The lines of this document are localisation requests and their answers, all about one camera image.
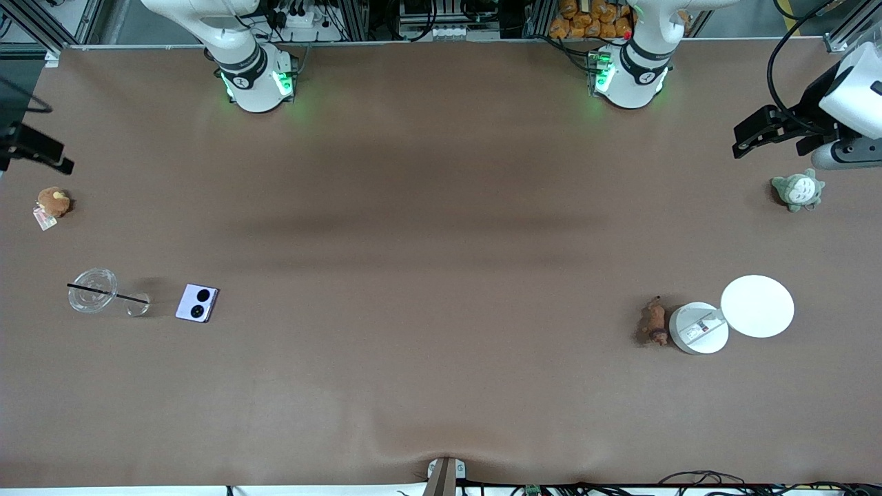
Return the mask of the clear plastic cup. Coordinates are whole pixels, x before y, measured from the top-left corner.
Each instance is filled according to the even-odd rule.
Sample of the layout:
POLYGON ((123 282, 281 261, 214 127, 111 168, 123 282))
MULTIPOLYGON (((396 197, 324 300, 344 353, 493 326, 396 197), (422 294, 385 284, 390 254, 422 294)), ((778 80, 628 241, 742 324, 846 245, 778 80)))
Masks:
POLYGON ((114 291, 121 295, 135 296, 149 300, 150 304, 139 304, 138 302, 130 302, 113 296, 101 295, 85 290, 68 289, 68 302, 73 310, 84 314, 98 314, 110 310, 115 304, 120 304, 129 317, 141 317, 146 314, 152 305, 150 296, 145 293, 135 293, 125 290, 120 283, 116 273, 108 268, 95 267, 80 273, 72 282, 74 285, 81 285, 95 289, 114 291))

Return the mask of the grey Totoro plush toy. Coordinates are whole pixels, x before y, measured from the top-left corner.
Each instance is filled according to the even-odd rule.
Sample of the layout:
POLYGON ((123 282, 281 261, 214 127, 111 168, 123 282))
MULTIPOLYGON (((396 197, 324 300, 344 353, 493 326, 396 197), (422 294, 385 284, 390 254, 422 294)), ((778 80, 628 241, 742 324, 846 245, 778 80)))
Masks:
POLYGON ((785 204, 788 211, 796 213, 802 209, 813 211, 821 203, 821 195, 826 183, 819 181, 816 170, 812 167, 800 174, 775 176, 770 179, 770 185, 775 189, 780 201, 785 204))

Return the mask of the white power strip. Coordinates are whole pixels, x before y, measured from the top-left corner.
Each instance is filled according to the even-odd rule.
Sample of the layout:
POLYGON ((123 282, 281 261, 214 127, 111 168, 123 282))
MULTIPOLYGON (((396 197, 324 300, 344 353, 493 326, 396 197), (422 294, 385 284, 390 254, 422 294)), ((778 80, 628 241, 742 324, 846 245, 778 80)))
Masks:
POLYGON ((268 14, 272 28, 327 28, 330 25, 328 14, 317 4, 317 0, 267 0, 271 7, 268 14))

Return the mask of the black straw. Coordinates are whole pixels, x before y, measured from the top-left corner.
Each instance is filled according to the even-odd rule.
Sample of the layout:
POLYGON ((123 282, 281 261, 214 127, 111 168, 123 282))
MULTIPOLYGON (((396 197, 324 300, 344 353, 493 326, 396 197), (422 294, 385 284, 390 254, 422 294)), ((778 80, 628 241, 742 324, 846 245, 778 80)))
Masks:
POLYGON ((114 291, 107 291, 107 290, 102 290, 102 289, 85 287, 85 286, 81 286, 81 285, 74 285, 73 283, 66 283, 66 286, 71 289, 85 290, 85 291, 89 291, 89 292, 96 293, 96 294, 113 296, 113 298, 120 298, 120 299, 127 300, 130 302, 138 302, 139 304, 150 304, 149 300, 145 300, 142 298, 135 298, 135 296, 121 295, 121 294, 114 292, 114 291))

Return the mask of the pile of orange plush toys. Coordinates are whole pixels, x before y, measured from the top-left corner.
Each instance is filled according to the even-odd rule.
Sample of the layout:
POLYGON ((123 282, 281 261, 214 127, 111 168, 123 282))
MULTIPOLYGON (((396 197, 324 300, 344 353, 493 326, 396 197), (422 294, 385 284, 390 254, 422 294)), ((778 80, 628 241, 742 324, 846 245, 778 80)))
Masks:
POLYGON ((552 39, 629 40, 635 10, 626 0, 557 0, 548 28, 552 39))

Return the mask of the aluminium frame post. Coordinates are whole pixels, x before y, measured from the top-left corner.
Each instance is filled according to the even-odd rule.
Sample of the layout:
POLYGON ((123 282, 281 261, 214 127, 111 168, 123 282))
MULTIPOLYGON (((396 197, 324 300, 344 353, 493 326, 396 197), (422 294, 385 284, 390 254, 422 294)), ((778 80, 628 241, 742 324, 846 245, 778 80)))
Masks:
POLYGON ((0 48, 60 52, 85 40, 92 0, 0 0, 0 48))
POLYGON ((350 42, 368 41, 369 3, 371 0, 338 0, 345 29, 350 42))
POLYGON ((882 0, 858 0, 841 25, 824 35, 828 53, 846 52, 866 41, 882 48, 882 0))

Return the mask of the small brown plush toy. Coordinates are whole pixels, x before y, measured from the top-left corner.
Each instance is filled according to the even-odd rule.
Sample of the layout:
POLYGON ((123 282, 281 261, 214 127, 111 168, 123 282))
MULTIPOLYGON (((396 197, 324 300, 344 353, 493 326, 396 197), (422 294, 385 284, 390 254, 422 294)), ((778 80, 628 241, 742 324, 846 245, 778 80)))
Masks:
POLYGON ((72 210, 72 205, 72 199, 65 189, 49 187, 39 192, 32 214, 41 230, 45 231, 56 226, 58 220, 72 210))

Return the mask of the metal table edge bracket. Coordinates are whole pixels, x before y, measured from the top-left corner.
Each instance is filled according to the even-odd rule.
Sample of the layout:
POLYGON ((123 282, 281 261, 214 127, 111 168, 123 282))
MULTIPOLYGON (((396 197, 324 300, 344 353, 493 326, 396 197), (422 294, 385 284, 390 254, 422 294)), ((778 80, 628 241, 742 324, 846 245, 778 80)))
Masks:
POLYGON ((466 480, 466 462, 453 457, 439 457, 428 465, 428 480, 422 496, 461 496, 460 481, 466 480))

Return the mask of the lavender flip phone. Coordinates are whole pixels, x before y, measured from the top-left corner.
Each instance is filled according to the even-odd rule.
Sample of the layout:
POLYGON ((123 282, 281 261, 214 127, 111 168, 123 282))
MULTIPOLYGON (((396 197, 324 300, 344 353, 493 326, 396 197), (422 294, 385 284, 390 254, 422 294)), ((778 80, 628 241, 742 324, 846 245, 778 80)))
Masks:
POLYGON ((190 322, 207 323, 217 295, 218 289, 214 287, 186 285, 174 316, 190 322))

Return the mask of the brown lion statue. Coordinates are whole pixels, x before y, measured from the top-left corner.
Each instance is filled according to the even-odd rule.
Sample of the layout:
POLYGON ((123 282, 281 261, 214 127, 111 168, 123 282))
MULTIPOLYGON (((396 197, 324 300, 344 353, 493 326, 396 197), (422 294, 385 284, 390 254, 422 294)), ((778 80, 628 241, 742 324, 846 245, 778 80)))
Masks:
POLYGON ((640 333, 645 343, 655 343, 660 347, 670 344, 668 318, 661 296, 653 296, 642 309, 640 333))

